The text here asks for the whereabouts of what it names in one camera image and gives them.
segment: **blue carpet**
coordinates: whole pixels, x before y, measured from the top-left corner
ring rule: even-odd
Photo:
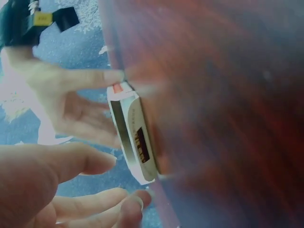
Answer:
[[[41,36],[41,43],[35,49],[35,54],[44,61],[60,64],[63,68],[110,68],[107,53],[100,52],[105,45],[101,30],[101,22],[95,0],[55,0],[40,1],[43,11],[55,11],[61,7],[75,6],[81,24],[60,34],[56,26],[51,26]],[[105,101],[105,89],[85,90],[81,95],[96,101]],[[0,143],[16,144],[37,143],[40,121],[27,111],[11,123],[5,121],[5,112],[0,109]],[[133,192],[142,189],[130,174],[122,152],[100,145],[94,145],[101,151],[115,155],[117,165],[111,171],[96,176],[78,176],[63,183],[58,188],[58,195],[81,196],[95,194],[105,189],[121,187]],[[150,206],[144,214],[144,228],[159,228],[161,222],[155,207]]]

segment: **white device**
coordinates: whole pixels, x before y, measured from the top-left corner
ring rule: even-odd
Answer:
[[[123,82],[108,87],[107,99],[131,174],[141,185],[153,182],[158,172],[138,94]]]

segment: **wooden surface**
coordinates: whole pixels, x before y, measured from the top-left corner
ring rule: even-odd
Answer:
[[[304,2],[99,1],[182,227],[304,227]]]

